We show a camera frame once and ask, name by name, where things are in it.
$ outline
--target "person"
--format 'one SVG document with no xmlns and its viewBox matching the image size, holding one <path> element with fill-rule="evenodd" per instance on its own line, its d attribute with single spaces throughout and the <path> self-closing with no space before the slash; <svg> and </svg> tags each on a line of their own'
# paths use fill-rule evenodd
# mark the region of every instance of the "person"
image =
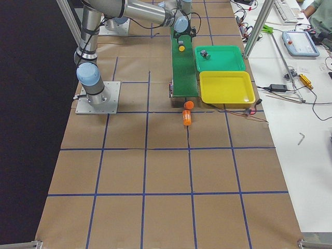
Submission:
<svg viewBox="0 0 332 249">
<path fill-rule="evenodd" d="M 315 0 L 301 12 L 309 19 L 319 37 L 324 37 L 323 44 L 332 51 L 332 1 Z"/>
</svg>

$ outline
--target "white table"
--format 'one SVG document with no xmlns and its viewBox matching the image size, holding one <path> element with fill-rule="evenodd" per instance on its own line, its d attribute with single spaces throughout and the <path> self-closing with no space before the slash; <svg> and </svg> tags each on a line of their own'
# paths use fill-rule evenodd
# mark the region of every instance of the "white table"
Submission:
<svg viewBox="0 0 332 249">
<path fill-rule="evenodd" d="M 245 22 L 254 24 L 263 1 L 258 1 L 258 8 L 247 12 Z M 288 4 L 298 7 L 295 0 L 287 0 Z M 280 23 L 274 9 L 267 19 L 268 22 Z M 267 23 L 282 31 L 293 30 L 295 26 L 281 26 Z M 317 102 L 332 102 L 332 79 L 325 67 L 328 53 L 319 48 L 317 58 L 296 58 L 289 55 L 281 39 L 281 32 L 275 31 L 274 36 L 289 66 L 297 73 L 306 75 L 313 84 L 317 94 Z M 267 87 L 270 84 L 286 84 L 283 79 L 286 68 L 275 47 L 273 39 L 263 34 L 250 54 L 249 62 L 257 86 Z M 303 86 L 296 79 L 297 87 Z M 308 89 L 300 90 L 307 102 L 314 101 L 314 95 Z M 312 105 L 295 104 L 274 98 L 273 94 L 259 90 L 263 99 L 263 107 L 272 138 L 276 146 L 278 158 L 284 173 L 296 217 L 302 232 L 332 232 L 332 119 L 320 121 L 312 111 Z M 319 116 L 332 116 L 332 106 L 315 106 Z M 305 139 L 298 145 L 302 136 Z"/>
</svg>

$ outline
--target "robotic arm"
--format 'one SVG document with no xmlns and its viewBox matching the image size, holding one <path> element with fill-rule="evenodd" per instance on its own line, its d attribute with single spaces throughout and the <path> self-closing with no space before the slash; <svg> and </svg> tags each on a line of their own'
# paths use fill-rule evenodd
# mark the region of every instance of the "robotic arm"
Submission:
<svg viewBox="0 0 332 249">
<path fill-rule="evenodd" d="M 139 18 L 173 27 L 177 35 L 191 32 L 191 0 L 166 0 L 158 6 L 138 0 L 82 0 L 84 4 L 80 44 L 75 52 L 77 77 L 90 104 L 98 105 L 109 99 L 100 76 L 97 61 L 97 38 L 102 13 L 105 19 Z"/>
</svg>

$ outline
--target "keyboard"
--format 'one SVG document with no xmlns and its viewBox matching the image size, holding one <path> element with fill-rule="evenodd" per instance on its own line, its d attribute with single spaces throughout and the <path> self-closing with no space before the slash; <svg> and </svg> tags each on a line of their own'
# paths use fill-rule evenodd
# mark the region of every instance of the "keyboard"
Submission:
<svg viewBox="0 0 332 249">
<path fill-rule="evenodd" d="M 295 25 L 298 22 L 297 16 L 292 12 L 285 0 L 275 0 L 274 8 L 283 25 Z"/>
</svg>

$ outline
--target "orange cylinder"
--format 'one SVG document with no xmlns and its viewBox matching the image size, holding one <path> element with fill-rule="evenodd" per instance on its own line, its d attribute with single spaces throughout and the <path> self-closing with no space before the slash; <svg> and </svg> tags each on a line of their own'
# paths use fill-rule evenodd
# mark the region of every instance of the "orange cylinder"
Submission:
<svg viewBox="0 0 332 249">
<path fill-rule="evenodd" d="M 193 109 L 193 107 L 194 107 L 194 104 L 193 104 L 193 101 L 187 101 L 187 102 L 185 102 L 185 104 L 183 105 L 183 107 L 184 107 L 184 109 L 186 109 L 186 110 L 191 110 L 191 109 Z"/>
<path fill-rule="evenodd" d="M 189 110 L 184 110 L 182 112 L 182 117 L 183 117 L 183 125 L 185 126 L 191 125 L 191 115 Z"/>
</svg>

